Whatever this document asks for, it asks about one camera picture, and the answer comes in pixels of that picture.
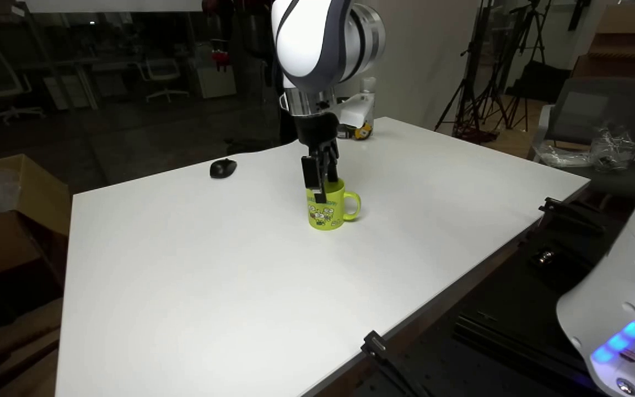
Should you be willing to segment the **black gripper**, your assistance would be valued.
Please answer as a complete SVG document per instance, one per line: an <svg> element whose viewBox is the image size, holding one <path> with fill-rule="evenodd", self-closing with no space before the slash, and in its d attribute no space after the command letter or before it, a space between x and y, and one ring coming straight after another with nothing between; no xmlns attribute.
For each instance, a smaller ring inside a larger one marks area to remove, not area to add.
<svg viewBox="0 0 635 397"><path fill-rule="evenodd" d="M305 188L316 190L316 201L330 201L330 188L341 180L338 177L338 116L334 112L323 112L313 116L298 116L295 130L298 141L309 149L312 156L323 156L316 167L316 158L302 156Z"/></svg>

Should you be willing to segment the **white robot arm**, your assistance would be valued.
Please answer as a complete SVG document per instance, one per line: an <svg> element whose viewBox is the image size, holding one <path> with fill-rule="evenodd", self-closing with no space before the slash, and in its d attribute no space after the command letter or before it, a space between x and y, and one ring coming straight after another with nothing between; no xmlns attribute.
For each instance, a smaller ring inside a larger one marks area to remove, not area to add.
<svg viewBox="0 0 635 397"><path fill-rule="evenodd" d="M361 0L274 0L271 38L282 80L278 103L306 146L305 188L324 203L338 182L341 130L368 130L376 108L373 91L341 94L338 88L376 69L387 27Z"/></svg>

